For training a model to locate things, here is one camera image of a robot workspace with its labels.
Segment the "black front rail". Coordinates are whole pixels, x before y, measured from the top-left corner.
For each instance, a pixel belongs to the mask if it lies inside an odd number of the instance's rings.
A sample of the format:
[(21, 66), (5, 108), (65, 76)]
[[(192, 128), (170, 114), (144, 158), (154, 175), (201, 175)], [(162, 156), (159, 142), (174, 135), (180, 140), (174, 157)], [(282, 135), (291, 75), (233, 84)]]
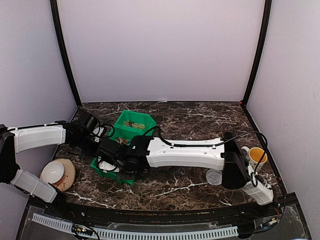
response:
[(255, 220), (283, 215), (284, 208), (294, 204), (294, 193), (277, 194), (275, 202), (259, 206), (239, 191), (218, 191), (213, 194), (196, 190), (178, 190), (160, 194), (133, 192), (131, 189), (66, 192), (66, 213), (62, 214), (37, 199), (29, 199), (24, 209), (80, 223), (106, 224), (111, 221), (130, 224), (193, 224), (218, 222), (244, 225)]

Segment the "patterned mug yellow inside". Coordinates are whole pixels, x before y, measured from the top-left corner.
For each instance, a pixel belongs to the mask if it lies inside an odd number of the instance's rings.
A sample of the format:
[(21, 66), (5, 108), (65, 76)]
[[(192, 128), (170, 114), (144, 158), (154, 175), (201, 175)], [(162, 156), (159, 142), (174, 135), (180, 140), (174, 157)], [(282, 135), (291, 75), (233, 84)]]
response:
[(249, 148), (247, 146), (243, 146), (241, 149), (245, 151), (244, 155), (252, 169), (255, 170), (257, 166), (256, 172), (259, 172), (264, 164), (268, 161), (268, 156), (262, 148)]

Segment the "left black frame post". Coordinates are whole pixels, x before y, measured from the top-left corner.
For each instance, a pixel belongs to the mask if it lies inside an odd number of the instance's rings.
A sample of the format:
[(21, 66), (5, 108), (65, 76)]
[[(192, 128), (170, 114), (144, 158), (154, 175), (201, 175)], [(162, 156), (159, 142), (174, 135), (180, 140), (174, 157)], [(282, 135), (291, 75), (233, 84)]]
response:
[(55, 29), (55, 35), (56, 35), (56, 39), (57, 39), (57, 43), (60, 51), (60, 56), (62, 59), (62, 63), (64, 66), (64, 70), (66, 73), (69, 87), (71, 89), (73, 99), (75, 101), (76, 106), (79, 108), (82, 105), (82, 101), (76, 86), (76, 81), (72, 72), (69, 56), (67, 53), (67, 48), (64, 40), (64, 34), (63, 34), (63, 29), (62, 29), (60, 14), (59, 14), (58, 1), (50, 0), (49, 2), (50, 2), (53, 25)]

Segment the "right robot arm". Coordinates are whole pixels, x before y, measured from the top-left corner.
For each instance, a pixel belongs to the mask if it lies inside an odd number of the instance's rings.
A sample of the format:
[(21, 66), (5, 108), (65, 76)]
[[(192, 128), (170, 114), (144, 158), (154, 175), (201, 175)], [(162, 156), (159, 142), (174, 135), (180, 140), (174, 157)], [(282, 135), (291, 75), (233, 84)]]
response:
[(136, 135), (129, 144), (110, 138), (101, 141), (99, 162), (108, 171), (138, 174), (149, 168), (196, 167), (221, 172), (221, 184), (228, 190), (242, 190), (256, 201), (255, 213), (266, 217), (275, 208), (271, 185), (256, 177), (236, 136), (225, 132), (223, 138), (209, 140), (166, 140), (161, 136)]

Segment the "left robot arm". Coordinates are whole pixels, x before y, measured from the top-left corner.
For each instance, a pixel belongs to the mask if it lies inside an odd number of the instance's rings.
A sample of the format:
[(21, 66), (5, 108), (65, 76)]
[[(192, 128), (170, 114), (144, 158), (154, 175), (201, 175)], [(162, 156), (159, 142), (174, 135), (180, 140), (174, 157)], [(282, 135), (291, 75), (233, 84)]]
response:
[(60, 218), (67, 218), (70, 206), (63, 194), (38, 176), (40, 169), (53, 157), (58, 146), (79, 148), (87, 155), (98, 150), (103, 136), (100, 121), (83, 113), (72, 121), (57, 120), (32, 126), (0, 126), (0, 182), (14, 186), (32, 197), (51, 204)]

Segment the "wooden slice coaster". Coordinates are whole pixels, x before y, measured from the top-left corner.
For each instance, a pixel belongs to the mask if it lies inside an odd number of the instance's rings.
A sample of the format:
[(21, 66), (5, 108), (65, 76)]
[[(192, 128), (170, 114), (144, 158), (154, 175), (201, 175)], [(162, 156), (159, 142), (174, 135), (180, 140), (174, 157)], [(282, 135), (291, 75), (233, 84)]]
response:
[[(64, 158), (56, 159), (52, 162), (62, 163), (64, 166), (64, 174), (63, 174), (63, 177), (58, 182), (50, 183), (50, 184), (53, 185), (54, 187), (56, 187), (61, 192), (65, 192), (73, 185), (73, 183), (75, 181), (75, 177), (76, 177), (75, 166), (73, 165), (73, 163), (69, 159), (64, 159)], [(42, 181), (44, 181), (43, 177), (42, 177), (42, 172), (40, 174), (40, 179)]]

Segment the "black frame post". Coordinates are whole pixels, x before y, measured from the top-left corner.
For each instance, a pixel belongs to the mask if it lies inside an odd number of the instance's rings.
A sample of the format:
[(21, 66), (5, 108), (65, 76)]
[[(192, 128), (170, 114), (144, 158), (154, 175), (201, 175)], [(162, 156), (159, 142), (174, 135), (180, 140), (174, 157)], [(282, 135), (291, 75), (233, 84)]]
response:
[(56, 39), (57, 39), (57, 43), (60, 51), (60, 56), (62, 59), (62, 63), (64, 66), (64, 70), (66, 73), (69, 87), (71, 89), (73, 99), (75, 101), (76, 106), (79, 108), (82, 105), (82, 101), (76, 86), (76, 81), (72, 72), (69, 56), (67, 53), (67, 48), (64, 40), (64, 34), (63, 34), (63, 29), (62, 29), (60, 14), (59, 14), (58, 1), (50, 0), (49, 2), (50, 2), (53, 25), (55, 29), (55, 35), (56, 35)]
[(272, 8), (272, 0), (265, 0), (261, 26), (260, 26), (259, 36), (258, 36), (258, 42), (256, 46), (253, 63), (252, 63), (252, 68), (251, 68), (247, 86), (243, 95), (243, 99), (241, 100), (242, 108), (246, 108), (248, 105), (248, 102), (250, 100), (250, 96), (254, 87), (254, 83), (257, 77), (258, 69), (260, 66), (260, 62), (261, 62), (261, 58), (264, 50), (265, 40), (267, 36), (269, 20), (271, 15), (271, 8)]

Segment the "green three-compartment bin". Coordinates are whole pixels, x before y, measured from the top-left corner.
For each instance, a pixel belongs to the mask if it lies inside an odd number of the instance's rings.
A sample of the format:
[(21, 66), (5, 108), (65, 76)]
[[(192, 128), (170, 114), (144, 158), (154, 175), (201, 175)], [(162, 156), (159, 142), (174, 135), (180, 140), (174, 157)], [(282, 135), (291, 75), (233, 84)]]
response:
[[(141, 130), (124, 126), (124, 121), (132, 121), (135, 123), (144, 124), (145, 129)], [(153, 131), (150, 129), (156, 125), (156, 121), (149, 114), (123, 110), (118, 119), (115, 121), (113, 128), (107, 133), (107, 136), (113, 141), (115, 141), (116, 137), (122, 137), (131, 141), (133, 137), (143, 135), (144, 133), (147, 133), (148, 136), (151, 136), (153, 134)], [(134, 184), (133, 179), (119, 179), (119, 172), (103, 172), (102, 170), (100, 170), (98, 168), (99, 160), (100, 158), (94, 158), (90, 166), (100, 177), (116, 180), (120, 184)]]

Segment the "clear plastic lid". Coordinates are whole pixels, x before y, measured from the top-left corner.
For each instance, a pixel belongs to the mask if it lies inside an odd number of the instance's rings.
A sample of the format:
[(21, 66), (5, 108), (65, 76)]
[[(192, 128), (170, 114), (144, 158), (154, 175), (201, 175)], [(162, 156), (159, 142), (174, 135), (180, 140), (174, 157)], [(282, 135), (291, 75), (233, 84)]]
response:
[(219, 186), (222, 184), (222, 171), (209, 169), (206, 174), (206, 181), (212, 186)]

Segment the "blue mixed candies pile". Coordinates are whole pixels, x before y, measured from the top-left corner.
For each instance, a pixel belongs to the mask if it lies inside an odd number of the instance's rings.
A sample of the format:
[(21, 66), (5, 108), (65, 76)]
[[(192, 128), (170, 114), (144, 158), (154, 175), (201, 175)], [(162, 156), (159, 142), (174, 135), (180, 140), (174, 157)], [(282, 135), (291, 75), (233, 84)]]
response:
[(115, 141), (119, 144), (122, 144), (122, 145), (129, 145), (130, 144), (130, 140), (127, 139), (127, 138), (123, 138), (123, 137), (116, 137), (115, 138)]

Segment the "white bowl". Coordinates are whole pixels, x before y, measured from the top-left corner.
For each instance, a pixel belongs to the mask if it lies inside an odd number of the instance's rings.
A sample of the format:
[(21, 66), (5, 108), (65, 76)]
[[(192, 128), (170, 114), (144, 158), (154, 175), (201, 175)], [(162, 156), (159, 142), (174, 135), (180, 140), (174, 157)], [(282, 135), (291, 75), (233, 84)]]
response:
[(65, 169), (62, 163), (52, 161), (42, 171), (42, 179), (49, 184), (57, 183), (64, 175)]

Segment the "right black frame post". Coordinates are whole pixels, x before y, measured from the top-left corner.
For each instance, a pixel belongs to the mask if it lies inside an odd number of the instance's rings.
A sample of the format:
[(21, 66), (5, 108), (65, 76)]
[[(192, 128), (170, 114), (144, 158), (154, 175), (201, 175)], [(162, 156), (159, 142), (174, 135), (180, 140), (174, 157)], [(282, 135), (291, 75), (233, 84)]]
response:
[(257, 77), (258, 69), (260, 66), (260, 62), (261, 62), (261, 58), (264, 50), (265, 40), (267, 36), (269, 20), (271, 15), (271, 8), (272, 8), (272, 0), (265, 0), (261, 26), (260, 26), (259, 36), (258, 36), (258, 42), (256, 46), (253, 63), (252, 63), (252, 68), (251, 68), (247, 86), (243, 95), (243, 99), (241, 100), (242, 108), (246, 108), (248, 105), (248, 102), (250, 100), (250, 96), (254, 87), (254, 83)]

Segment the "green yellow candies pile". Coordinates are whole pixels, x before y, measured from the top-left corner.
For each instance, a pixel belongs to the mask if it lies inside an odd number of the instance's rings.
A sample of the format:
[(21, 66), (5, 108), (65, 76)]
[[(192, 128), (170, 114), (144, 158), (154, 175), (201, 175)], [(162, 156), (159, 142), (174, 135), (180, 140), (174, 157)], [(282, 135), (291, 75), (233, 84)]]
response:
[(135, 129), (138, 129), (138, 130), (144, 130), (146, 128), (146, 126), (144, 124), (133, 122), (133, 121), (130, 121), (130, 120), (124, 121), (123, 125), (126, 126), (126, 127), (135, 128)]

